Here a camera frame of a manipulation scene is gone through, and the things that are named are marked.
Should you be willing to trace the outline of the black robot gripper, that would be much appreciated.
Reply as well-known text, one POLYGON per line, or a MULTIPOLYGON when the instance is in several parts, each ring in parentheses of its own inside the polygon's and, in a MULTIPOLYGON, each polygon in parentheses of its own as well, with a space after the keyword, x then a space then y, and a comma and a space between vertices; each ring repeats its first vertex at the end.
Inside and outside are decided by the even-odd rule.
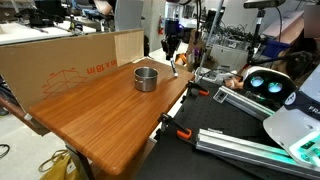
POLYGON ((161 45, 168 61, 181 44, 181 31, 182 26, 178 20, 165 20, 165 38, 161 40, 161 45))

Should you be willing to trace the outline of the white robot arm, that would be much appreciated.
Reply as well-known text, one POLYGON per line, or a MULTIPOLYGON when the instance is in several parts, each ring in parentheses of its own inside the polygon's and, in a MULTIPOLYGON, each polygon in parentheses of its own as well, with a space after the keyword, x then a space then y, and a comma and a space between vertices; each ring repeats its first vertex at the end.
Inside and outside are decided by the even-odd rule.
POLYGON ((195 5, 200 22, 201 5, 203 0, 165 0, 164 38, 161 40, 162 49, 167 60, 174 60, 174 53, 179 48, 185 26, 181 23, 183 11, 187 5, 195 5))

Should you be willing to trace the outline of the white Franka robot base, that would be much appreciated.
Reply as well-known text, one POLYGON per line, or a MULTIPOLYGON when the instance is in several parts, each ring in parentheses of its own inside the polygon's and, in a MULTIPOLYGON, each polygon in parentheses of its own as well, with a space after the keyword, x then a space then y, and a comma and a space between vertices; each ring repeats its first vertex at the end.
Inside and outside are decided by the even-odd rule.
POLYGON ((320 167, 320 65, 263 127, 296 162, 320 167))

